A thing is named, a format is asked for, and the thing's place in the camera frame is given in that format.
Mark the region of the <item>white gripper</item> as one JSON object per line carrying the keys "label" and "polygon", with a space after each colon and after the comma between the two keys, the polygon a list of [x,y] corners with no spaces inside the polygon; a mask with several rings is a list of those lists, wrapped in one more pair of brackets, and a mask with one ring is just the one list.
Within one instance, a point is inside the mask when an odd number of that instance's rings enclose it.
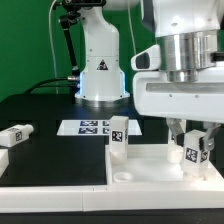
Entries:
{"label": "white gripper", "polygon": [[174,83],[158,71],[161,53],[158,45],[131,59],[134,106],[140,115],[164,117],[169,140],[184,145],[186,121],[205,121],[200,147],[214,149],[214,138],[224,123],[224,53],[214,53],[215,66],[199,72],[196,82]]}

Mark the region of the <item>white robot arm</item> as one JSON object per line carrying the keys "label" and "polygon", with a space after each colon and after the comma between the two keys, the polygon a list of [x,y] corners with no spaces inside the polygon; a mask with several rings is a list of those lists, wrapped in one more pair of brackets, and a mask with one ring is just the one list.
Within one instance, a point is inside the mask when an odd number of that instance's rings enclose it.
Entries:
{"label": "white robot arm", "polygon": [[131,58],[136,110],[166,118],[178,145],[187,142],[180,122],[202,121],[206,132],[199,145],[213,149],[224,123],[224,52],[218,46],[224,0],[63,0],[62,5],[68,22],[84,29],[86,64],[77,101],[98,107],[128,96],[118,62],[118,31],[102,12],[140,5],[141,21],[156,43]]}

